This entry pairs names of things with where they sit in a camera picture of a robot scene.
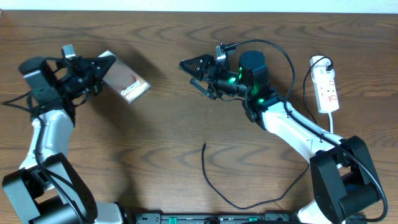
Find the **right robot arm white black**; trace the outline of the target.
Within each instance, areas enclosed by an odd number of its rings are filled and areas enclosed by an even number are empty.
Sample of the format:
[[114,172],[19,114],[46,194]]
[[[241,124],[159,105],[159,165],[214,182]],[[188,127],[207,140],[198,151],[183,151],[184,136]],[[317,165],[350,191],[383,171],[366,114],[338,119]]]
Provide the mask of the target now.
[[308,162],[314,199],[296,213],[299,222],[370,223],[386,217],[387,198],[366,143],[331,133],[295,110],[270,87],[262,52],[244,52],[237,72],[230,70],[226,54],[182,60],[179,68],[208,98],[241,100],[251,122],[283,139]]

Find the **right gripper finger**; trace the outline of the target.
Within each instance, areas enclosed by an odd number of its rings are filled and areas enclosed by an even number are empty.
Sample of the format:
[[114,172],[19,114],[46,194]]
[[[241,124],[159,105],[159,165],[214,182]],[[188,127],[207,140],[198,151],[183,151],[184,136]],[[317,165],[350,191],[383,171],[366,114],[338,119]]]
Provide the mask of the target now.
[[214,56],[205,54],[195,58],[182,60],[178,67],[193,78],[202,81],[205,74],[208,73],[208,69],[214,65],[214,63]]
[[208,90],[204,89],[200,84],[198,84],[198,80],[196,78],[192,78],[190,80],[190,84],[193,85],[200,92],[202,92],[209,99],[211,99],[211,100],[215,100],[216,99],[214,94],[210,93]]

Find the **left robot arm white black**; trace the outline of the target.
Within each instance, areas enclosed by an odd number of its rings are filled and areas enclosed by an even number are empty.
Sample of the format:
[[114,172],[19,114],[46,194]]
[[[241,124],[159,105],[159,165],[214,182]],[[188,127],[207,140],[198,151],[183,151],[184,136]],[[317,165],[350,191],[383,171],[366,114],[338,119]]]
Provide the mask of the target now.
[[132,223],[120,204],[96,202],[67,159],[75,127],[73,101],[97,95],[116,58],[55,58],[57,70],[66,70],[61,79],[49,60],[34,57],[19,66],[30,86],[25,110],[34,134],[19,170],[3,178],[6,196],[22,223]]

